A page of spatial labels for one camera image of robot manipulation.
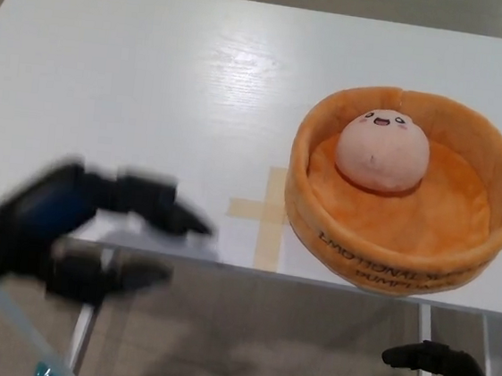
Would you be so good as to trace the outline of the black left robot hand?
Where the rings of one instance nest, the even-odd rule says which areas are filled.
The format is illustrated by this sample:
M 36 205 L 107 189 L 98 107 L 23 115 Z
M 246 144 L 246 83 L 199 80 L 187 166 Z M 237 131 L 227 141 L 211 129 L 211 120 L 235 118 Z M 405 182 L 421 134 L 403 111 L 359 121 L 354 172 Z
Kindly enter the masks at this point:
M 54 167 L 0 203 L 0 279 L 39 280 L 49 294 L 100 306 L 106 297 L 137 292 L 171 278 L 154 262 L 105 268 L 86 253 L 54 255 L 54 243 L 98 212 L 136 213 L 148 226 L 174 238 L 211 236 L 213 226 L 178 199 L 169 180 L 125 173 L 108 178 L 80 161 Z

